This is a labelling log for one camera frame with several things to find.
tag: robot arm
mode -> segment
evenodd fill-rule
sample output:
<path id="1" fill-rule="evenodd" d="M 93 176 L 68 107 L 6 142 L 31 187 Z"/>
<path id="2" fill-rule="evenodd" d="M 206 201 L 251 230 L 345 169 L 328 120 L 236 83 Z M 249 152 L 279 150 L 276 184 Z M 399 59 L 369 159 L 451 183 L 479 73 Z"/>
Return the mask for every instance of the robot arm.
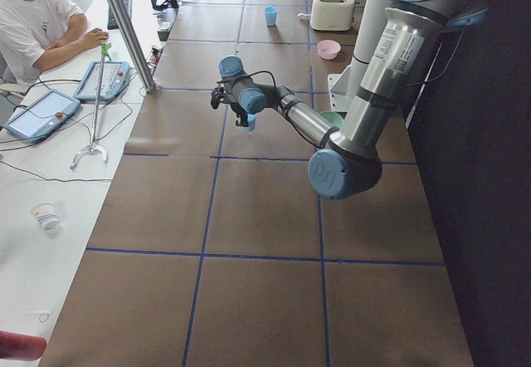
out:
<path id="1" fill-rule="evenodd" d="M 353 96 L 341 128 L 331 125 L 285 86 L 256 84 L 237 56 L 219 65 L 222 80 L 212 92 L 212 107 L 227 103 L 240 121 L 273 108 L 320 148 L 309 161 L 315 191 L 325 198 L 344 198 L 374 186 L 382 173 L 376 143 L 415 65 L 426 62 L 438 35 L 451 19 L 477 23 L 485 11 L 475 0 L 389 0 L 387 25 Z"/>

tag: blue cup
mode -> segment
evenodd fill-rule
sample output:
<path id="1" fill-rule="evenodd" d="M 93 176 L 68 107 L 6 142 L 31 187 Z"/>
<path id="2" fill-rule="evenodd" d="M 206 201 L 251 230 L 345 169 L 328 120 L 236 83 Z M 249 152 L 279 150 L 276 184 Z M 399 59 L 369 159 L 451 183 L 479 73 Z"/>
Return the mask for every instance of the blue cup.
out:
<path id="1" fill-rule="evenodd" d="M 274 27 L 276 25 L 276 7 L 268 6 L 264 10 L 265 24 L 268 27 Z"/>
<path id="2" fill-rule="evenodd" d="M 243 127 L 246 132 L 252 132 L 255 129 L 256 124 L 256 115 L 254 114 L 247 114 L 247 127 Z"/>

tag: pink bowl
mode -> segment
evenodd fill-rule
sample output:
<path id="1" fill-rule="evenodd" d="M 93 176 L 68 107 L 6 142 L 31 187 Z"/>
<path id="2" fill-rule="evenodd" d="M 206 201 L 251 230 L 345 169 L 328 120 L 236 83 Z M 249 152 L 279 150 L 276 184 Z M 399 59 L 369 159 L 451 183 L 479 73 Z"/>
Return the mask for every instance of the pink bowl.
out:
<path id="1" fill-rule="evenodd" d="M 341 45 L 336 41 L 331 41 L 329 39 L 321 41 L 317 44 L 317 54 L 319 57 L 324 58 L 325 60 L 332 60 L 338 56 L 339 51 L 341 51 Z"/>

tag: black cable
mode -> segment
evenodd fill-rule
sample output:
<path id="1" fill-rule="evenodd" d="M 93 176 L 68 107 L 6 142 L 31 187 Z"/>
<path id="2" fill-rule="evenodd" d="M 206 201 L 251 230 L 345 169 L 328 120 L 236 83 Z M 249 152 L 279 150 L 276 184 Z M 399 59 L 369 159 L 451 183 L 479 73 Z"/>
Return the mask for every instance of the black cable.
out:
<path id="1" fill-rule="evenodd" d="M 51 178 L 51 179 L 48 179 L 48 178 L 45 178 L 44 176 L 41 176 L 40 174 L 36 174 L 34 172 L 30 172 L 29 170 L 25 170 L 25 169 L 21 169 L 21 168 L 17 168 L 16 166 L 13 166 L 11 164 L 8 164 L 7 162 L 4 162 L 4 161 L 1 161 L 0 160 L 0 164 L 4 164 L 4 165 L 7 165 L 8 167 L 10 168 L 13 168 L 15 170 L 18 170 L 20 172 L 24 172 L 26 174 L 31 174 L 33 176 L 37 176 L 39 179 L 41 180 L 44 180 L 45 182 L 60 182 L 60 183 L 70 183 L 70 182 L 111 182 L 112 179 L 67 179 L 67 180 L 64 180 L 64 179 L 55 179 L 55 178 Z"/>
<path id="2" fill-rule="evenodd" d="M 459 44 L 461 43 L 461 39 L 463 38 L 463 35 L 465 35 L 465 31 L 461 31 L 461 35 L 460 35 L 459 39 L 457 40 L 457 43 L 456 43 L 455 48 L 454 48 L 454 51 L 451 53 L 450 58 L 446 62 L 445 67 L 442 69 L 442 72 L 439 75 L 434 76 L 433 78 L 428 79 L 427 81 L 422 81 L 422 82 L 417 82 L 417 83 L 410 83 L 409 85 L 406 85 L 405 87 L 413 87 L 413 86 L 425 85 L 426 83 L 431 83 L 433 81 L 437 81 L 443 75 L 445 75 L 446 70 L 448 69 L 448 66 L 450 66 L 450 63 L 453 60 L 454 55 L 457 52 L 457 49 L 459 48 Z"/>
<path id="3" fill-rule="evenodd" d="M 110 128 L 110 130 L 107 133 L 105 133 L 103 136 L 99 137 L 98 139 L 95 139 L 96 141 L 100 141 L 100 140 L 104 139 L 105 137 L 107 137 L 110 134 L 110 132 L 112 132 L 114 129 L 116 129 L 122 122 L 127 120 L 133 114 L 133 109 L 124 101 L 124 94 L 127 91 L 127 89 L 129 88 L 129 85 L 130 85 L 131 81 L 134 79 L 134 77 L 136 75 L 137 74 L 135 73 L 129 78 L 129 80 L 127 81 L 127 83 L 124 86 L 124 89 L 122 89 L 122 91 L 120 92 L 120 96 L 119 96 L 119 101 L 129 109 L 129 113 L 124 118 L 122 118 L 116 125 L 114 125 L 112 128 Z"/>
<path id="4" fill-rule="evenodd" d="M 89 132 L 89 135 L 90 135 L 90 128 L 88 125 L 85 125 L 84 123 L 81 122 L 81 120 L 83 120 L 84 118 L 86 118 L 87 116 L 90 116 L 91 114 L 86 114 L 85 116 L 79 118 L 78 120 L 75 120 L 74 118 L 72 118 L 71 116 L 68 117 L 69 120 L 71 120 L 72 122 L 74 122 L 72 125 L 68 125 L 68 126 L 62 126 L 61 128 L 57 129 L 56 132 L 62 132 L 63 130 L 67 130 L 69 128 L 71 128 L 72 126 L 74 125 L 81 125 L 81 126 L 84 126 L 85 129 L 88 130 Z"/>
<path id="5" fill-rule="evenodd" d="M 276 80 L 275 80 L 275 76 L 273 75 L 273 73 L 271 71 L 266 71 L 266 70 L 263 70 L 263 71 L 256 71 L 256 72 L 253 72 L 252 74 L 249 74 L 247 75 L 246 77 L 249 77 L 251 78 L 252 76 L 254 75 L 257 75 L 257 74 L 263 74 L 263 73 L 266 73 L 266 74 L 269 74 L 271 76 L 271 79 L 273 80 L 273 88 L 275 89 L 275 97 L 277 97 L 278 95 L 276 94 Z M 308 139 L 300 130 L 299 128 L 297 128 L 297 126 L 295 126 L 295 123 L 290 119 L 290 117 L 287 115 L 287 114 L 284 114 L 284 108 L 282 107 L 282 103 L 279 101 L 279 100 L 275 100 L 275 102 L 278 102 L 278 106 L 280 107 L 280 110 L 282 111 L 282 116 L 285 117 L 285 120 L 287 120 L 291 126 L 293 126 L 293 129 L 295 129 L 295 131 L 299 134 L 300 137 L 302 137 L 302 139 L 304 141 L 306 141 L 307 143 L 313 145 L 314 147 L 316 148 L 319 148 L 318 145 L 316 145 L 313 141 L 311 141 L 310 139 Z"/>
<path id="6" fill-rule="evenodd" d="M 27 88 L 27 90 L 26 90 L 25 93 L 27 94 L 27 93 L 28 93 L 31 89 L 33 89 L 35 86 L 42 86 L 42 85 L 44 85 L 44 86 L 48 87 L 48 86 L 46 85 L 46 83 L 52 83 L 52 82 L 80 83 L 81 81 L 80 81 L 79 79 L 48 79 L 48 80 L 46 80 L 46 81 L 40 81 L 40 80 L 39 80 L 38 82 L 35 82 L 33 85 L 29 86 L 29 87 Z"/>
<path id="7" fill-rule="evenodd" d="M 17 108 L 20 108 L 22 110 L 25 110 L 26 112 L 29 112 L 30 114 L 36 116 L 38 119 L 40 120 L 47 120 L 48 118 L 53 118 L 54 116 L 56 116 L 55 114 L 52 114 L 52 115 L 47 115 L 47 116 L 40 116 L 40 115 L 37 115 L 35 114 L 30 107 L 28 107 L 27 105 L 15 105 L 15 108 L 13 109 L 16 110 Z"/>
<path id="8" fill-rule="evenodd" d="M 14 148 L 14 149 L 0 149 L 0 152 L 3 152 L 3 151 L 15 151 L 15 150 L 17 150 L 17 149 L 28 149 L 28 148 L 30 148 L 30 147 L 33 147 L 33 146 L 39 144 L 39 143 L 40 143 L 40 142 L 31 143 L 31 144 L 26 144 L 26 145 L 23 145 L 23 146 L 21 146 L 21 147 L 16 147 L 16 148 Z"/>

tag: chair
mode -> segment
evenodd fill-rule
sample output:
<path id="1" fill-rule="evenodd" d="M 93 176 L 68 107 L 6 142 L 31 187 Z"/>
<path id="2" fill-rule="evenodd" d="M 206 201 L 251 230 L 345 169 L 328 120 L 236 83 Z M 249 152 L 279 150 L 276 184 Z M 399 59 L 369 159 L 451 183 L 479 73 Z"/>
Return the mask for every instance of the chair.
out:
<path id="1" fill-rule="evenodd" d="M 0 94 L 9 97 L 14 96 L 16 100 L 9 100 L 20 103 L 20 100 L 26 95 L 29 86 L 18 85 L 15 76 L 7 66 L 6 60 L 0 53 Z"/>

